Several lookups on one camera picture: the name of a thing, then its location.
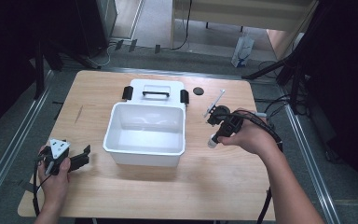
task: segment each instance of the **white plastic bin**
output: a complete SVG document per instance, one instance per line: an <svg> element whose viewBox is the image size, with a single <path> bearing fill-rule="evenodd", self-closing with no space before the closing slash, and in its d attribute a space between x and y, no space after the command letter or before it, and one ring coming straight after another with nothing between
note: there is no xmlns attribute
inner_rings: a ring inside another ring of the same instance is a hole
<svg viewBox="0 0 358 224"><path fill-rule="evenodd" d="M177 166L186 145L183 83L134 79L131 86L132 99L113 107L104 149L118 164Z"/></svg>

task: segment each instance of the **black handle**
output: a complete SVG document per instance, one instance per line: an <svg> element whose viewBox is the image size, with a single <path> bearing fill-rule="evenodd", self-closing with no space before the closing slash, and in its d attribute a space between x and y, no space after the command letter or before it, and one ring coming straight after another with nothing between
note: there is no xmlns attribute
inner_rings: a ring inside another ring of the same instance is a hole
<svg viewBox="0 0 358 224"><path fill-rule="evenodd" d="M166 95L170 97L170 93L166 91L143 91L142 94L145 96L147 94L156 94L156 95Z"/></svg>

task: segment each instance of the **gray floor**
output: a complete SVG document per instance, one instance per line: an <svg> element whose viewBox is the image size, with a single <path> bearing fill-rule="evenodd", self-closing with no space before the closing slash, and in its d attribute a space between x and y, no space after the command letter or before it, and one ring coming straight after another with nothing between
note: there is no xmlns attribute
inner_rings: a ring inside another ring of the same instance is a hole
<svg viewBox="0 0 358 224"><path fill-rule="evenodd" d="M151 7L150 4L157 2L158 0L145 0L144 8L149 8ZM156 32L158 28L145 28L145 25L142 24L142 22L150 24L148 19L142 19L147 14L150 13L147 13L147 11L141 12L140 22L134 33L134 38L138 38L139 47L153 47L157 42L161 43L162 47L168 47L164 46L166 42L163 42L166 41L167 36L151 35L161 34L163 33L162 30L159 30L158 33ZM175 46L181 44L180 33L183 32L183 27L180 27L182 21L176 21L176 23L178 33L175 35L175 40L177 39ZM252 60L249 61L247 67L234 68L230 63L230 57L232 56L238 36L241 35L237 34L239 27L210 24L210 29L206 30L204 24L200 22L191 22L190 25L190 38L184 45L185 49L177 51L163 50L160 54L155 54L153 48L137 48L134 52L129 52L128 46L123 46L120 50L111 48L109 50L111 55L110 63L103 66L102 69L106 71L146 69L142 71L164 73L167 75L170 73L167 71L176 71L179 74L187 73L195 76L210 74L207 77L240 79L240 75L252 74L268 64L262 62L274 60L265 30L250 29L249 35L255 39L255 47L251 55ZM19 152L15 156L15 160L11 164L6 178L0 187L0 223L32 223L34 221L34 218L20 217L17 214L17 206L23 194L23 189L18 186L18 182L22 179L28 180L31 177L34 155L39 147L46 143L54 125L54 117L59 113L60 106L52 102L64 102L77 71L83 69L78 63L73 62L67 57L62 57L65 66L61 72L53 73L54 76L50 79L50 88L46 101L43 103L34 123L30 125L30 129L26 136L24 136L23 141L18 145ZM105 52L102 52L92 60L97 63L106 63L108 57ZM282 95L281 87L275 84L273 78L262 77L252 81L251 85L256 99L276 99ZM1 118L0 159L7 150L13 149L10 147L10 141L21 126L22 119L26 116L28 109L35 103L33 101L33 94L34 85ZM256 106L258 110L263 110L267 104L257 102ZM307 136L312 155L316 160L328 192L334 201L341 223L358 223L358 174L345 163L332 164L327 161L324 156L324 145L318 137L311 119L306 116L298 116L298 119L301 122L304 134ZM299 149L289 117L283 110L274 117L273 122L277 127L278 134L283 139L284 153L297 179L314 202L315 207L324 216L320 198L310 177L309 168ZM73 223L74 220L72 218L62 218L60 222ZM240 224L251 222L231 220L228 223Z"/></svg>

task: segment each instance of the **metal frame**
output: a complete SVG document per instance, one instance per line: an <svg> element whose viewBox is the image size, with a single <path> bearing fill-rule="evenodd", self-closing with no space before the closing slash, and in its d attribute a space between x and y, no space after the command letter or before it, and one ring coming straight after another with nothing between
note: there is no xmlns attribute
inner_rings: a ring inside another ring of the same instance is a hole
<svg viewBox="0 0 358 224"><path fill-rule="evenodd" d="M165 70L151 70L151 69L137 69L137 68L111 68L102 69L105 72L117 72L117 73L138 73L146 75L159 75L159 76L177 76L177 77L205 77L216 79L228 79L228 80L243 80L240 76L235 75L219 75L219 74L207 74L207 73L192 73L192 72L179 72L179 71L165 71ZM259 78L258 80L246 80L249 83L258 84L276 84L275 79L272 78Z"/></svg>
<svg viewBox="0 0 358 224"><path fill-rule="evenodd" d="M8 145L2 159L0 160L0 187L11 167L13 161L16 159L18 152L21 149L22 143L24 142L28 132L34 124L34 120L39 114L40 109L46 101L48 96L51 81L54 78L54 73L50 70L45 78L46 88L42 92L41 97L38 100L34 100L24 120L22 121L19 129L14 134L10 144Z"/></svg>
<svg viewBox="0 0 358 224"><path fill-rule="evenodd" d="M286 94L285 90L282 88L281 92L282 95ZM312 180L313 187L315 187L319 202L321 203L322 209L324 210L326 221L330 224L341 223L333 199L330 196L330 192L324 182L324 178L322 177L318 165L313 157L312 149L310 148L310 144L308 143L307 137L304 134L301 122L299 121L297 115L295 115L293 112L290 105L286 105L285 110L287 117L290 120L290 124L292 125L293 131L295 132L296 140L310 173L310 179Z"/></svg>

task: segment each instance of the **black fabric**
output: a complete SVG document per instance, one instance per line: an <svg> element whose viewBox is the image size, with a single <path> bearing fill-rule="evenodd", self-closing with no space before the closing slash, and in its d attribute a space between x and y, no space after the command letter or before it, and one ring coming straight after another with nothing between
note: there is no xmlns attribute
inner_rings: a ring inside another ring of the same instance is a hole
<svg viewBox="0 0 358 224"><path fill-rule="evenodd" d="M304 54L310 94L337 134L327 144L358 171L358 1L335 1Z"/></svg>
<svg viewBox="0 0 358 224"><path fill-rule="evenodd" d="M35 78L26 9L21 2L0 1L0 118Z"/></svg>

